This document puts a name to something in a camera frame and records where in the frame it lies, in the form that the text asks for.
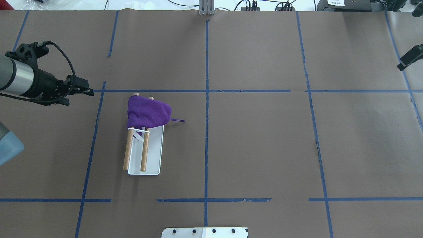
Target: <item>purple cloth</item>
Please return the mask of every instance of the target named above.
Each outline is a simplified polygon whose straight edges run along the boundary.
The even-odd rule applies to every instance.
[[[164,102],[142,96],[131,96],[128,100],[128,124],[142,130],[142,127],[154,128],[167,124],[172,109]]]

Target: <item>cable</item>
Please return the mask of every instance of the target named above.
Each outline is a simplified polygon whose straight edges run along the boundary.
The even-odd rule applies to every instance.
[[[272,0],[260,0],[260,1],[272,2],[272,3],[285,3],[285,2],[281,2],[281,1],[272,1]]]
[[[59,52],[65,57],[66,61],[68,62],[69,67],[71,68],[71,71],[72,71],[72,75],[73,76],[76,76],[75,75],[74,67],[72,66],[72,63],[69,60],[68,56],[66,56],[66,54],[63,52],[63,50],[56,43],[54,43],[54,42],[43,42],[43,44],[45,44],[45,45],[49,45],[50,44],[50,45],[53,45],[54,47],[56,47],[57,50],[59,50]],[[62,96],[57,97],[57,98],[52,99],[52,100],[34,100],[34,99],[28,99],[28,98],[23,98],[23,97],[15,97],[15,96],[12,96],[12,95],[9,95],[9,94],[3,94],[3,93],[0,93],[0,96],[14,98],[14,99],[22,100],[22,101],[27,101],[27,102],[35,102],[35,103],[38,103],[38,104],[41,104],[41,103],[55,103],[55,102],[58,102],[60,99],[65,98],[66,96],[68,96],[71,93],[71,91],[74,90],[74,88],[75,88],[75,83],[71,79],[71,85],[70,85],[68,91],[65,94],[63,94]]]
[[[283,7],[283,10],[284,11],[289,11],[289,6],[290,6],[291,4],[289,3],[289,1],[286,1],[286,3],[285,3],[285,6]]]
[[[275,7],[275,11],[277,11],[277,7],[278,7],[280,4],[283,4],[283,3],[278,3],[278,4],[276,5],[276,7]]]
[[[235,6],[234,11],[236,11],[236,8],[243,2],[244,0],[239,1],[239,3]]]
[[[179,5],[179,6],[183,6],[183,7],[199,7],[200,6],[200,5],[182,5],[182,4],[179,4],[179,3],[172,2],[171,0],[168,0],[168,1],[175,4],[175,5]]]

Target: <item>black device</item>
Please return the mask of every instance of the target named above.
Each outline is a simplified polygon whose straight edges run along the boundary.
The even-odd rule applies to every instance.
[[[251,7],[251,8],[249,8],[249,7],[241,7],[241,11],[259,11],[260,10],[260,7]]]
[[[277,7],[275,11],[295,11],[295,7],[293,6]]]
[[[58,80],[52,74],[38,68],[38,58],[48,54],[47,45],[54,45],[68,61],[72,70],[66,80]],[[8,51],[0,56],[0,96],[34,102],[50,106],[51,104],[69,105],[68,95],[86,94],[94,96],[88,81],[75,75],[73,66],[65,53],[53,42],[34,42],[21,44],[16,51]]]
[[[423,44],[415,45],[409,50],[403,57],[400,58],[401,63],[397,65],[397,68],[403,71],[412,63],[419,59],[423,59]]]
[[[421,17],[423,15],[423,2],[418,1],[416,8],[413,11],[413,17]]]
[[[320,0],[317,11],[372,11],[370,0]]]

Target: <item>wooden stick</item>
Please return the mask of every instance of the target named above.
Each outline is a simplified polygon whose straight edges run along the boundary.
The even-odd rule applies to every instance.
[[[128,137],[126,138],[126,149],[125,149],[125,159],[124,159],[124,170],[129,169],[129,157],[131,156],[132,150],[132,138],[134,137],[134,130],[128,130]]]
[[[144,133],[144,145],[143,145],[143,155],[141,157],[141,172],[145,172],[147,169],[147,154],[148,154],[148,141],[150,139],[150,128],[146,128],[148,133]]]

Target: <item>metal post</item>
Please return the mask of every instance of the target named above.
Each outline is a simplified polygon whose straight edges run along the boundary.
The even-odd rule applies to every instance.
[[[200,0],[200,15],[213,15],[215,12],[214,9],[214,0]]]

